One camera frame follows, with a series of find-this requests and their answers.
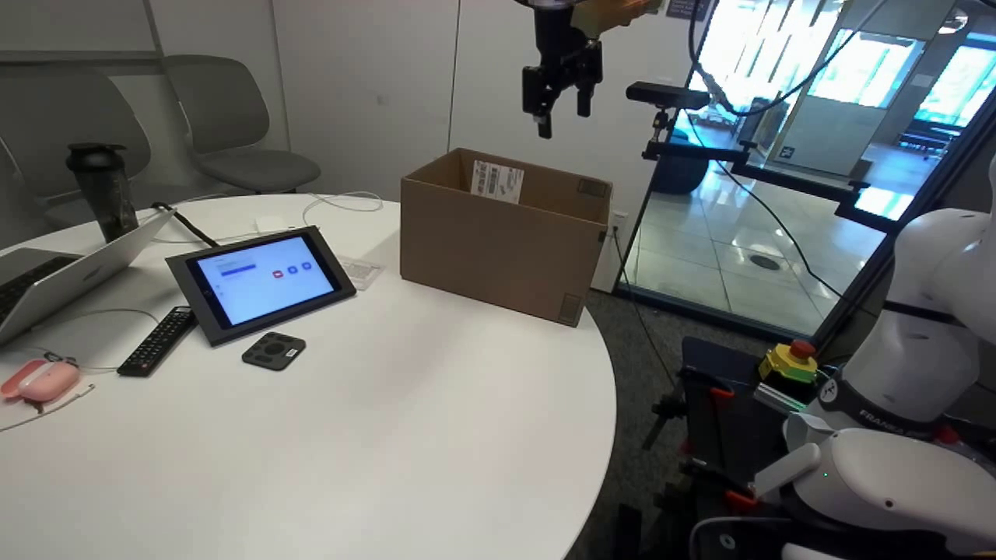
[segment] pink object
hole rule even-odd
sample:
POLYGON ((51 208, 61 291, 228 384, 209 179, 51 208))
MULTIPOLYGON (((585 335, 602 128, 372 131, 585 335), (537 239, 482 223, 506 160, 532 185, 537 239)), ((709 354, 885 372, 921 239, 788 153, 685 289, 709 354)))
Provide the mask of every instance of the pink object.
POLYGON ((59 402, 77 379, 81 369, 68 362, 29 362, 0 384, 0 394, 2 402, 51 405, 59 402))

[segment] chair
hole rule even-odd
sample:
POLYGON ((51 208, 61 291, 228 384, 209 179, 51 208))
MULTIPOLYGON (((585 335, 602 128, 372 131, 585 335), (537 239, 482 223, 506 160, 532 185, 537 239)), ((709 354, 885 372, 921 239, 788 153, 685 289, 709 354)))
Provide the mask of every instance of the chair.
POLYGON ((242 61, 165 55, 165 74, 204 174, 252 193, 291 193, 320 174, 295 153, 252 147, 266 140, 271 115, 242 61))
MULTIPOLYGON (((0 202, 2 223, 30 232, 91 220, 75 174, 66 169, 72 144, 118 144, 125 174, 151 165, 151 140, 118 88, 77 64, 0 64, 0 202)), ((197 191, 130 179, 133 205, 178 202, 197 191)))

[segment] remote control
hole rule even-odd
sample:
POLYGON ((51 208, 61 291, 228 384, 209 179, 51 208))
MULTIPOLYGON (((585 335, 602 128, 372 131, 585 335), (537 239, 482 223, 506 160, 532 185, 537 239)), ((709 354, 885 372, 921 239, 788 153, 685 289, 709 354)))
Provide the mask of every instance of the remote control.
POLYGON ((197 326, 189 306, 171 309, 155 331, 118 368, 122 377, 152 377, 163 356, 197 326))

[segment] tablet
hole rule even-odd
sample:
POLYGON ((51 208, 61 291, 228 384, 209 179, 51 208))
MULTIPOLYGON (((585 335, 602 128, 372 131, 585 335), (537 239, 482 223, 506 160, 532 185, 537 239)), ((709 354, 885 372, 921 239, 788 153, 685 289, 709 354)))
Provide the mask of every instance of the tablet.
POLYGON ((354 296, 317 227, 167 258, 212 345, 354 296))

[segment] round white table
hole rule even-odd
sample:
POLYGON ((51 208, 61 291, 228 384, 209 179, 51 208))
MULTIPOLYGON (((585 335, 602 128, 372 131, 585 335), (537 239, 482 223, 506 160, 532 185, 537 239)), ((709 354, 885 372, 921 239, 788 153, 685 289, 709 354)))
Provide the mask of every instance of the round white table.
MULTIPOLYGON (((317 223, 359 296, 276 324, 308 352, 268 372, 257 335, 192 331, 151 379, 116 365, 180 300, 165 254, 0 352, 75 354, 94 391, 0 432, 2 560, 552 560, 596 507, 617 425, 605 340, 400 276, 400 205, 247 197, 180 205, 218 239, 317 223)), ((91 249, 94 223, 30 247, 91 249)))

